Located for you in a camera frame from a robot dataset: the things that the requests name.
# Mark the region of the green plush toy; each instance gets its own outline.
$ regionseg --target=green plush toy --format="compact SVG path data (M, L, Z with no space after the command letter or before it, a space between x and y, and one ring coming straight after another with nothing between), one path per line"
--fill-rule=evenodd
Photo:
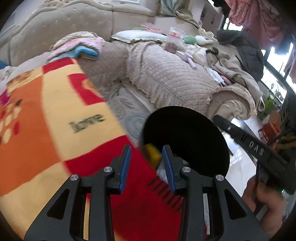
M191 35L184 36L183 41L185 42L185 44L197 44L196 38Z

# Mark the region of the pink curtain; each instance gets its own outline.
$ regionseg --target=pink curtain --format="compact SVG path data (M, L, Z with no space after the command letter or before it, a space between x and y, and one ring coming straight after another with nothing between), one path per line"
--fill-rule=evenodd
M225 0L231 11L229 20L237 26L243 26L259 44L261 49L278 46L284 34L276 21L276 15L262 0Z

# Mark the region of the blue cloth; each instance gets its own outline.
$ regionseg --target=blue cloth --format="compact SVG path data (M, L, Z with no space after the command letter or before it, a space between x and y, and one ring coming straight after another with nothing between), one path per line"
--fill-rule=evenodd
M65 57L79 58L80 55L85 55L90 59L97 59L99 57L99 53L97 51L95 51L94 49L91 49L91 48L83 46L83 45L79 45L75 49L73 49L67 53L63 53L55 58L52 58L50 60L50 63L53 61L56 61L58 59L65 58Z
M0 60L0 69L4 69L6 66L8 65Z

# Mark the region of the yellow object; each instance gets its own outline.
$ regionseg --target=yellow object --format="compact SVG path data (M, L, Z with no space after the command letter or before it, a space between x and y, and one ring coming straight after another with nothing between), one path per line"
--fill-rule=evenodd
M149 162L151 166L156 169L161 161L161 153L159 150L152 144L146 144L145 149L149 156Z

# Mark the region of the metal screw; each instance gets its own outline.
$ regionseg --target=metal screw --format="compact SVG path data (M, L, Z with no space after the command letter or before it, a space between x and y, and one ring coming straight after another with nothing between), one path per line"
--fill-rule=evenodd
M111 172L112 171L112 167L104 167L104 172Z
M222 175L218 174L218 175L216 176L216 179L217 179L218 181L223 181L223 180L224 180L224 177L223 177Z
M183 167L182 171L183 172L191 172L191 168L190 167Z
M78 179L78 177L79 176L77 174L71 175L70 180L71 181L76 181Z

